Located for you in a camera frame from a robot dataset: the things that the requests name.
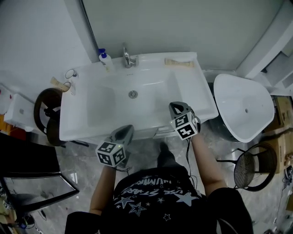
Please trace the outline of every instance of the white sink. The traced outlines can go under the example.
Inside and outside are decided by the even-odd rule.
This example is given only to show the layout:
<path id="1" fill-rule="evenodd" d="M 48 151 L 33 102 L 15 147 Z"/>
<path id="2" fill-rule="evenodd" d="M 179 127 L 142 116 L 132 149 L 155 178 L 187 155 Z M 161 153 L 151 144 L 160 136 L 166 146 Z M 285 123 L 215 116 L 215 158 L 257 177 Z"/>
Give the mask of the white sink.
<path id="1" fill-rule="evenodd" d="M 274 118 L 269 92 L 253 80 L 220 74 L 214 82 L 214 94 L 227 129 L 240 142 L 253 140 Z"/>
<path id="2" fill-rule="evenodd" d="M 167 67 L 165 58 L 193 60 L 195 68 Z M 75 69 L 79 76 L 76 95 L 64 93 L 62 97 L 61 140 L 107 135 L 127 124 L 132 124 L 136 133 L 169 126 L 168 106 L 173 101 L 188 103 L 202 122 L 218 115 L 196 53 L 143 54 L 139 65 L 129 69 L 122 58 L 113 63 L 116 72 L 112 73 L 100 62 Z M 131 91 L 137 94 L 133 99 Z M 150 134 L 145 137 L 152 137 L 153 131 Z"/>

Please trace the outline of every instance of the drain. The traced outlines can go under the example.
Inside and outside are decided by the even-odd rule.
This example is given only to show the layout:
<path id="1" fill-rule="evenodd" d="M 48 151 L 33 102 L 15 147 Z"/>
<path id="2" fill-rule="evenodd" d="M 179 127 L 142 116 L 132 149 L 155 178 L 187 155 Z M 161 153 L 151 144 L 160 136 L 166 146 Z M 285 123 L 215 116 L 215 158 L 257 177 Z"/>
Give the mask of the drain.
<path id="1" fill-rule="evenodd" d="M 128 96 L 132 99 L 137 98 L 137 95 L 138 95 L 138 93 L 135 90 L 130 91 L 128 94 Z"/>

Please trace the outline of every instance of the soap dispenser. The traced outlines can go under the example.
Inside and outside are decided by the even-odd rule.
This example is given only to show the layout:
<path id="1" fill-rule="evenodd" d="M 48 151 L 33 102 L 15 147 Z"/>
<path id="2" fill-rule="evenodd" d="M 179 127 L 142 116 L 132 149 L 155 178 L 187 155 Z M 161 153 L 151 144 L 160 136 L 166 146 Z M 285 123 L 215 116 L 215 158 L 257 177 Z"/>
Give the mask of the soap dispenser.
<path id="1" fill-rule="evenodd" d="M 100 53 L 99 59 L 100 59 L 101 63 L 104 65 L 104 67 L 106 68 L 106 71 L 107 72 L 115 71 L 115 67 L 112 62 L 112 59 L 111 59 L 110 55 L 106 54 L 106 50 L 99 49 L 99 53 Z"/>

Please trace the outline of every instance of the sink countertop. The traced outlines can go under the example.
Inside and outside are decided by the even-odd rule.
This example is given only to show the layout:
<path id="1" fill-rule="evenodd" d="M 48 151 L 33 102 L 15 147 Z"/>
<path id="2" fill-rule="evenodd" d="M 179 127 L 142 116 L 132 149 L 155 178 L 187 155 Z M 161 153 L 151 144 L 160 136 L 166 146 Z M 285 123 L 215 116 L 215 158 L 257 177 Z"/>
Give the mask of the sink countertop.
<path id="1" fill-rule="evenodd" d="M 194 52 L 139 55 L 139 65 L 126 69 L 122 58 L 113 59 L 115 72 L 101 62 L 76 68 L 76 94 L 63 94 L 60 139 L 74 140 L 107 135 L 133 124 L 136 131 L 169 126 L 168 104 L 183 101 L 202 122 L 218 116 L 216 104 Z M 165 66 L 164 59 L 193 60 L 194 68 Z M 137 91 L 136 99 L 128 97 Z"/>

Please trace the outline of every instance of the fiducial marker cube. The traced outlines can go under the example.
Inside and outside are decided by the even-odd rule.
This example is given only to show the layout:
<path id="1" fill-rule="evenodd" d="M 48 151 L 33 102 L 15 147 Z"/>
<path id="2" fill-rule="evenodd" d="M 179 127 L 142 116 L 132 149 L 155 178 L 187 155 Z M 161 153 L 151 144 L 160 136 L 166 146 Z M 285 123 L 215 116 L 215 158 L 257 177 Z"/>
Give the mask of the fiducial marker cube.
<path id="1" fill-rule="evenodd" d="M 188 112 L 170 121 L 181 140 L 188 139 L 198 133 L 199 122 L 192 112 Z"/>
<path id="2" fill-rule="evenodd" d="M 98 145 L 95 152 L 100 163 L 111 167 L 116 167 L 126 158 L 122 144 L 103 141 Z"/>

